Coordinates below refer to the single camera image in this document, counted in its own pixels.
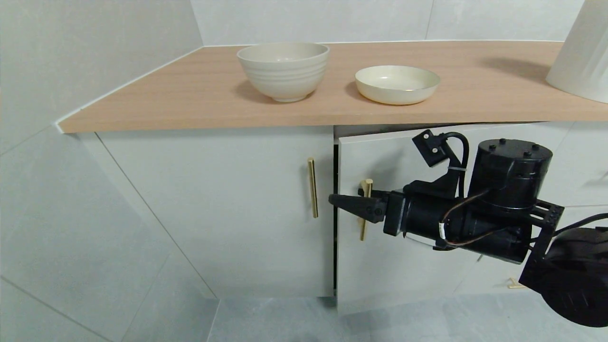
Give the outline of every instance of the gold knob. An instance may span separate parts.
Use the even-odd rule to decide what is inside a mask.
[[[509,280],[511,281],[511,283],[509,285],[507,285],[506,287],[509,289],[515,289],[515,288],[527,288],[526,286],[520,284],[517,280],[513,279],[512,277],[509,278]]]
[[[308,158],[308,179],[310,180],[310,197],[313,203],[313,217],[319,217],[319,207],[317,205],[317,178],[314,174],[314,159]]]
[[[371,188],[374,181],[367,178],[366,180],[361,181],[361,188],[363,188],[363,197],[371,197]],[[361,234],[359,236],[359,240],[365,241],[365,229],[366,229],[367,221],[363,218],[359,218],[359,226],[361,226]]]

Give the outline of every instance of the cabinet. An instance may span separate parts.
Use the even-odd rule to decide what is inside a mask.
[[[566,208],[559,222],[559,227],[565,227],[574,222],[580,221],[591,215],[608,212],[608,206],[583,206]],[[608,220],[585,225],[586,227],[607,226]],[[537,228],[534,235],[538,235],[540,229]],[[511,283],[510,277],[519,279],[522,274],[525,262],[521,265],[504,262],[492,257],[484,256],[480,258],[471,268],[462,283],[455,291],[456,294],[469,293],[504,293],[514,291],[529,291],[527,288],[508,288]]]
[[[332,127],[98,135],[217,297],[333,295]]]
[[[568,122],[462,125],[434,128],[433,132],[463,133],[472,147],[469,165],[473,165],[481,141],[524,139],[555,151],[571,126]],[[356,195],[366,178],[373,179],[375,189],[392,190],[413,180],[432,181],[443,175],[446,162],[429,168],[414,146],[412,137],[421,131],[340,138],[339,193]],[[450,144],[460,155],[460,143]],[[337,304],[341,313],[451,295],[479,258],[465,250],[438,252],[420,241],[385,235],[382,223],[368,224],[362,242],[357,218],[344,211],[338,212],[337,228]]]
[[[608,204],[608,122],[575,122],[559,145],[541,197],[562,206]]]

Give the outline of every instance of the bowl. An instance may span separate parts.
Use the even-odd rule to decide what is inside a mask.
[[[315,43],[271,43],[237,53],[247,78],[262,94],[294,102],[312,93],[325,75],[330,49]]]
[[[379,65],[354,75],[357,89],[366,98],[388,105],[411,105],[428,99],[440,78],[425,69],[404,65]]]

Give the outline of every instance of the white lamp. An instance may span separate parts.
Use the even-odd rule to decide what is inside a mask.
[[[585,0],[547,82],[570,94],[608,103],[608,1]]]

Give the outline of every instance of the ceramic bowl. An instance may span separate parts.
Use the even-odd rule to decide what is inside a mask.
[[[304,99],[325,74],[330,49],[315,43],[272,43],[237,53],[247,78],[264,95],[279,102]]]
[[[428,99],[440,78],[425,69],[403,65],[379,65],[359,70],[357,89],[366,98],[389,105],[411,105]]]

